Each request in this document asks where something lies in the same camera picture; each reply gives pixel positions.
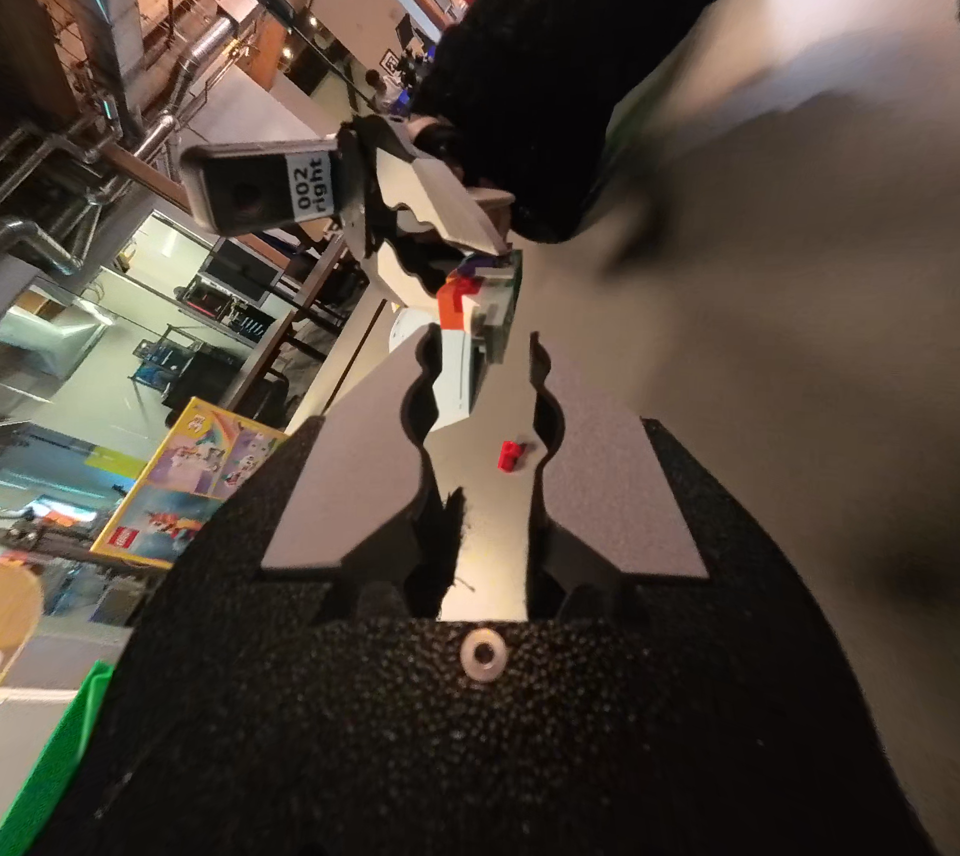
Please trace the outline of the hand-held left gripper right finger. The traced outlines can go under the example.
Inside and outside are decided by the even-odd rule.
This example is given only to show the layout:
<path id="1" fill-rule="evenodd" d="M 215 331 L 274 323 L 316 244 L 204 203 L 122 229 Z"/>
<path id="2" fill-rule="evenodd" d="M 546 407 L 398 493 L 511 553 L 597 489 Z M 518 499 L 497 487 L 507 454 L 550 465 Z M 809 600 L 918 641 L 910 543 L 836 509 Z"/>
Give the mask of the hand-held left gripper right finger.
<path id="1" fill-rule="evenodd" d="M 534 468 L 527 596 L 626 598 L 643 583 L 703 584 L 697 548 L 642 418 L 530 337 Z"/>

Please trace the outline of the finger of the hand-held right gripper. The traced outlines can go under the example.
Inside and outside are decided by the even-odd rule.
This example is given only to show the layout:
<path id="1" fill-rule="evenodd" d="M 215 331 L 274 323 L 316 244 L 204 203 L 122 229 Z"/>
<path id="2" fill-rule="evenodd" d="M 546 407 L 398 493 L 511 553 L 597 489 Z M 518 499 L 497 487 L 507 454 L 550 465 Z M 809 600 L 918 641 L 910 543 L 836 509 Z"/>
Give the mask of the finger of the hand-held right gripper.
<path id="1" fill-rule="evenodd" d="M 466 187 L 438 159 L 406 160 L 381 147 L 375 150 L 374 170 L 381 199 L 391 211 L 410 211 L 418 224 L 432 227 L 446 243 L 461 250 L 490 255 L 509 250 L 490 214 L 513 204 L 509 191 Z"/>
<path id="2" fill-rule="evenodd" d="M 439 309 L 438 292 L 465 258 L 465 252 L 439 238 L 384 239 L 360 267 L 384 298 L 424 311 Z"/>

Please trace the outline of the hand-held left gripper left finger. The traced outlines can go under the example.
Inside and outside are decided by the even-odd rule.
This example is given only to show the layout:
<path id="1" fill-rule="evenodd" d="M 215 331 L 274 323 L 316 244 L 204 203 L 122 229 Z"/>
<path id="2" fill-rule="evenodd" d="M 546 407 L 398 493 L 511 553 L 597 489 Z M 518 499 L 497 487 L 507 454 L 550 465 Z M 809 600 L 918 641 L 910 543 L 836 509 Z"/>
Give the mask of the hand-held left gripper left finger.
<path id="1" fill-rule="evenodd" d="M 316 577 L 350 594 L 392 586 L 429 602 L 450 545 L 426 437 L 438 418 L 438 324 L 419 327 L 321 418 L 261 560 L 265 577 Z"/>

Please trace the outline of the multicoloured lego model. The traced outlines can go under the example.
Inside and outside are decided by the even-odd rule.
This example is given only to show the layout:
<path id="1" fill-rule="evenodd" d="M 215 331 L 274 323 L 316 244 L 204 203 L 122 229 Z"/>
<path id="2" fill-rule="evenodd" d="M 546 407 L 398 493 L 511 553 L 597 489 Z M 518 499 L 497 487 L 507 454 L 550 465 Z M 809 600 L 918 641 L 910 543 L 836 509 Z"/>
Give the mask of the multicoloured lego model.
<path id="1" fill-rule="evenodd" d="M 504 362 L 522 286 L 522 251 L 474 255 L 437 294 L 440 362 L 434 430 L 466 420 L 492 366 Z"/>

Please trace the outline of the yellow lego box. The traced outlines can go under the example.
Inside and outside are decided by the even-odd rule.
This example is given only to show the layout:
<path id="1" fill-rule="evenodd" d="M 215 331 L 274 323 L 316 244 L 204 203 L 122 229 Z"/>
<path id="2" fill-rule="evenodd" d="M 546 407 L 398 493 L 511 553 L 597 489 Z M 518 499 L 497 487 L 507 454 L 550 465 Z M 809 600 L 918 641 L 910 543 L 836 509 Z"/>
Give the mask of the yellow lego box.
<path id="1" fill-rule="evenodd" d="M 192 398 L 109 517 L 90 553 L 168 570 L 287 436 Z"/>

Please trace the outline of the black screen on stand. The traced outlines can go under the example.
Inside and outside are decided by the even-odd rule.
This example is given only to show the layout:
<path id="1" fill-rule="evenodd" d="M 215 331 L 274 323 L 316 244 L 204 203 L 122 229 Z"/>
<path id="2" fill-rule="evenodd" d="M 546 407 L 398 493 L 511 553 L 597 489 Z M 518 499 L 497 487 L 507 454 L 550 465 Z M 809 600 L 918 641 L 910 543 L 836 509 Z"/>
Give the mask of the black screen on stand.
<path id="1" fill-rule="evenodd" d="M 280 282 L 283 266 L 230 238 L 221 238 L 209 250 L 198 277 L 254 308 L 262 308 Z"/>

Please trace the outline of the black shelf rack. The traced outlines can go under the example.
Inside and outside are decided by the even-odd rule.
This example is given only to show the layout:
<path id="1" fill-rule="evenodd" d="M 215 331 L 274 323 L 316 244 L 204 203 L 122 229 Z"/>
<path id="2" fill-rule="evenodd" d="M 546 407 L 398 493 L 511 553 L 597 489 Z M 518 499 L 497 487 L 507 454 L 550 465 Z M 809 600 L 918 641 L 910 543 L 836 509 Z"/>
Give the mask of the black shelf rack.
<path id="1" fill-rule="evenodd" d="M 161 404 L 180 412 L 193 398 L 218 405 L 226 397 L 244 360 L 185 328 L 167 325 L 155 339 L 133 350 L 137 366 L 130 382 L 159 394 Z"/>

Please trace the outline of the green plastic bin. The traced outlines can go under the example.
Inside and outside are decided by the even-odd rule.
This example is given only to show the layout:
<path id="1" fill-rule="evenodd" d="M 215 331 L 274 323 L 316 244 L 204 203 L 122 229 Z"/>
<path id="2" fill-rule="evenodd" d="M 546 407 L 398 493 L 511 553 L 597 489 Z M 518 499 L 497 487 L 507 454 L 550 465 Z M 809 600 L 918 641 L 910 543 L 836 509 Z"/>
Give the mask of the green plastic bin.
<path id="1" fill-rule="evenodd" d="M 27 854 L 50 821 L 90 744 L 114 675 L 96 661 L 68 703 L 1 822 L 1 854 Z"/>

